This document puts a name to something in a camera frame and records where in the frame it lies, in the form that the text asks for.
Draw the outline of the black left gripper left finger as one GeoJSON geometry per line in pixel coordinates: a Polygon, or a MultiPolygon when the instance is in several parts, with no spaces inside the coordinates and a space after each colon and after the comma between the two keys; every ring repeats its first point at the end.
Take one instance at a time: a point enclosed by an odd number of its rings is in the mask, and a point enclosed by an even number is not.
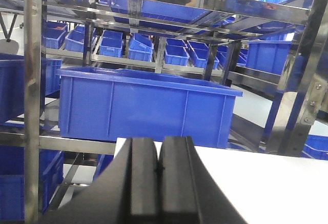
{"type": "Polygon", "coordinates": [[[100,176],[43,223],[157,223],[157,152],[151,138],[127,138],[100,176]]]}

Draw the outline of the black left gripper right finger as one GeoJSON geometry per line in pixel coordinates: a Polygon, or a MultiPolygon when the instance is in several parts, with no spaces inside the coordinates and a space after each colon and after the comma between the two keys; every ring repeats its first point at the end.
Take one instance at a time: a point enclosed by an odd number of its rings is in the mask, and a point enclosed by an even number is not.
{"type": "Polygon", "coordinates": [[[245,223],[201,161],[190,136],[167,136],[160,149],[162,223],[245,223]]]}

